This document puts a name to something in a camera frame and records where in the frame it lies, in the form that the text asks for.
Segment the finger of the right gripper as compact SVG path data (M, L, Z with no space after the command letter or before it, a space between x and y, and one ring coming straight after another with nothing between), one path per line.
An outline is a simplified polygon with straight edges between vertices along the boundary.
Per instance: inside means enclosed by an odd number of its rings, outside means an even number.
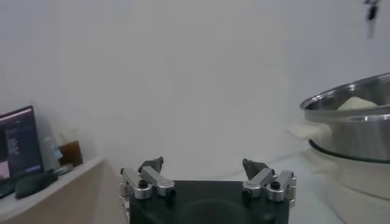
M367 38L373 39L375 33L375 24L380 9L380 0L364 0L363 4L367 5L367 13L366 13Z

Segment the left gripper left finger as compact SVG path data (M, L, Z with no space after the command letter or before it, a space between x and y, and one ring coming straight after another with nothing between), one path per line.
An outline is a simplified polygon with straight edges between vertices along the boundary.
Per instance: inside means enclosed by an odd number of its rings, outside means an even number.
M167 198L176 196L176 186L160 174L163 167L163 157L144 161L137 169L122 167L119 171L119 195L127 198L133 195L137 200L148 200L152 193Z

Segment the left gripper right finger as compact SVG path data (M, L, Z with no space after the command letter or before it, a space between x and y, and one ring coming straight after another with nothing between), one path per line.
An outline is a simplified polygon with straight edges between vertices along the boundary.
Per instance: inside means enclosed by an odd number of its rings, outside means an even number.
M242 165L248 177L248 180L243 182L242 191L246 203L262 195L273 202L296 202L297 177L293 172L283 170L278 174L265 163L246 158L242 160Z

